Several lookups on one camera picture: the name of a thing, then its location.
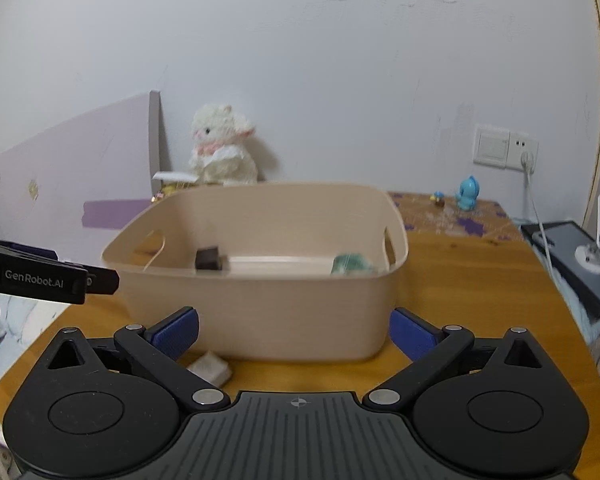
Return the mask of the black small bottle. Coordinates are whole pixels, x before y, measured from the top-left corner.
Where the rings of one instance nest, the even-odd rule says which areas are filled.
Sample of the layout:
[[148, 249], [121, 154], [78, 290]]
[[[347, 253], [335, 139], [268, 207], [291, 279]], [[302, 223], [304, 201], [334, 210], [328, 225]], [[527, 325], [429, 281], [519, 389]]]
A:
[[199, 248], [195, 255], [195, 269], [197, 271], [221, 271], [223, 263], [219, 247]]

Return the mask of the green plaid scrunchie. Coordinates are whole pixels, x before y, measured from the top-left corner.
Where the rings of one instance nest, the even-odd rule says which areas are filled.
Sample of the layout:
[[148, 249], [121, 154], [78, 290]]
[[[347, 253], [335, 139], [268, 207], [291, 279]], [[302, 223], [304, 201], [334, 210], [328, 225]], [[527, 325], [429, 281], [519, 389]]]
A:
[[376, 266], [364, 255], [356, 252], [354, 254], [336, 255], [332, 260], [332, 270], [330, 270], [331, 274], [337, 275], [374, 274], [376, 272]]

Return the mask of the white slim carton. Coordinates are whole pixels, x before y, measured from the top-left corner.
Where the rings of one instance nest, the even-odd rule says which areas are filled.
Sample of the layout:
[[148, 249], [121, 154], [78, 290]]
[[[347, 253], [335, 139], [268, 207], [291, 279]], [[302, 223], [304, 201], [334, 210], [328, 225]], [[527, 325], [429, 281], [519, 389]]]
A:
[[232, 378], [230, 364], [211, 351], [189, 364], [187, 369], [197, 377], [214, 385], [215, 388], [221, 388]]

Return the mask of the lilac bed headboard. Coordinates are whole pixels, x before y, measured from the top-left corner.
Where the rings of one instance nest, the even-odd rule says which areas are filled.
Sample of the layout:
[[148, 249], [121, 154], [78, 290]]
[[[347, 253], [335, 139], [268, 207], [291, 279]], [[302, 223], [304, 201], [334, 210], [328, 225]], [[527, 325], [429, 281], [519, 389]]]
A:
[[98, 266], [118, 232], [146, 209], [160, 169], [160, 96], [96, 108], [0, 154], [0, 232]]

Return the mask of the purple flower table mat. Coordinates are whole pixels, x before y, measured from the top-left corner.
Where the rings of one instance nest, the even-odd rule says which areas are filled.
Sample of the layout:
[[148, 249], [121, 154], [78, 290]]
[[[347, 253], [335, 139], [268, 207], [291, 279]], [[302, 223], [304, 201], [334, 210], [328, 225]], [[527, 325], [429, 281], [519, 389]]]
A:
[[429, 233], [452, 237], [473, 237], [492, 242], [522, 240], [518, 226], [502, 206], [493, 200], [478, 200], [472, 211], [457, 208], [454, 198], [445, 197], [442, 206], [430, 196], [390, 192], [408, 234]]

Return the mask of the tiny mushroom figurine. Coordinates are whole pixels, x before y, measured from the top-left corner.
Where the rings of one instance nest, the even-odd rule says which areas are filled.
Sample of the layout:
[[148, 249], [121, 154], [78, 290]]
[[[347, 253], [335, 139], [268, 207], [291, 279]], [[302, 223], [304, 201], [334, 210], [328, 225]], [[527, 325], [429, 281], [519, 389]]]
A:
[[444, 195], [441, 192], [434, 192], [434, 194], [432, 194], [430, 196], [430, 200], [437, 206], [437, 207], [443, 207], [445, 200], [444, 200]]

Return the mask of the blue cartoon figurine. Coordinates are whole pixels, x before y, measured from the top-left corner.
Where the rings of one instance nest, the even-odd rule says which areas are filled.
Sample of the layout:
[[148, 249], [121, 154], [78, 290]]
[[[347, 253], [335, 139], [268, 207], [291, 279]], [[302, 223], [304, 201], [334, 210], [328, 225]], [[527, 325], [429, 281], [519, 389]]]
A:
[[460, 188], [455, 194], [456, 206], [460, 210], [472, 211], [477, 207], [480, 185], [474, 176], [460, 182]]

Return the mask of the beige plastic storage bin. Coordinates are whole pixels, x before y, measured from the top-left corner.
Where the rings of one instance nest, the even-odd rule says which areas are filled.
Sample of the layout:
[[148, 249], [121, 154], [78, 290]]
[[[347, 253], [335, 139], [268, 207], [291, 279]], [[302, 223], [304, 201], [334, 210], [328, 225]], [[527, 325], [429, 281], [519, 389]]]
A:
[[[199, 248], [218, 246], [221, 271], [197, 271]], [[331, 274], [341, 254], [374, 274]], [[201, 186], [166, 196], [102, 252], [134, 322], [151, 326], [189, 306], [195, 347], [274, 361], [357, 361], [385, 342], [408, 255], [390, 196], [350, 183]]]

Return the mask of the dark grey laptop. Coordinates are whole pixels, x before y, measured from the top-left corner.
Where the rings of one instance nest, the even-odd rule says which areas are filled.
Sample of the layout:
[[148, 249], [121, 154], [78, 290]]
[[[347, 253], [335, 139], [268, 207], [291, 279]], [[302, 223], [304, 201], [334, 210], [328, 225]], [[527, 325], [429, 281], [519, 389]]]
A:
[[547, 242], [552, 266], [574, 290], [588, 314], [600, 318], [600, 275], [586, 272], [574, 256], [578, 246], [594, 242], [596, 237], [590, 237], [574, 221], [547, 223], [544, 226], [545, 238], [538, 224], [524, 223], [520, 229], [541, 252], [544, 252], [544, 242]]

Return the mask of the white plush lamb toy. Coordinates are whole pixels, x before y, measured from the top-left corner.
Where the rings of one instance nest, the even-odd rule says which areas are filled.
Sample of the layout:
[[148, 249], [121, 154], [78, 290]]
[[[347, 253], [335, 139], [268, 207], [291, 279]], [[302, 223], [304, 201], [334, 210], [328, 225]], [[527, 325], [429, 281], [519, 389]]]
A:
[[258, 182], [259, 171], [245, 147], [256, 127], [228, 104], [206, 104], [192, 122], [194, 148], [189, 172], [197, 184], [240, 185]]

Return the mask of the white wall switch socket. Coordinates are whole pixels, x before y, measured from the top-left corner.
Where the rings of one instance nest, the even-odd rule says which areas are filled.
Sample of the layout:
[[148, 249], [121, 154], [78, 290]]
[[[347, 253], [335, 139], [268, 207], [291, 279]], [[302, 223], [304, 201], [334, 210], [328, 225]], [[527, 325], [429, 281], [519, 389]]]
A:
[[539, 142], [525, 133], [491, 125], [476, 125], [474, 163], [532, 174]]

